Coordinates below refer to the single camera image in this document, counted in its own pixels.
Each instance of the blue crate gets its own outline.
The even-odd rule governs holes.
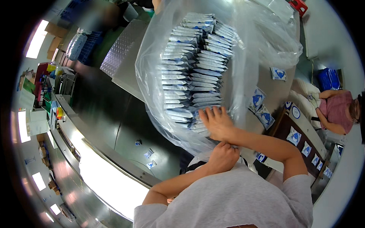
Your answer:
[[[61,19],[73,23],[72,20],[71,20],[71,13],[72,13],[73,9],[76,6],[78,6],[80,3],[83,3],[85,1],[89,1],[89,0],[72,0],[66,6],[66,8],[62,11],[62,13],[61,13]]]
[[[95,44],[99,44],[101,43],[101,41],[103,40],[103,37],[101,36],[103,32],[92,32],[90,35],[87,35],[87,40],[83,46],[83,48],[81,49],[81,53],[78,56],[77,60],[80,61],[80,63],[84,64],[84,65],[89,65],[90,64],[90,60],[89,60],[89,56],[95,46]]]
[[[323,69],[318,74],[318,81],[322,91],[325,90],[338,90],[340,89],[340,80],[338,78],[336,70],[329,68]]]

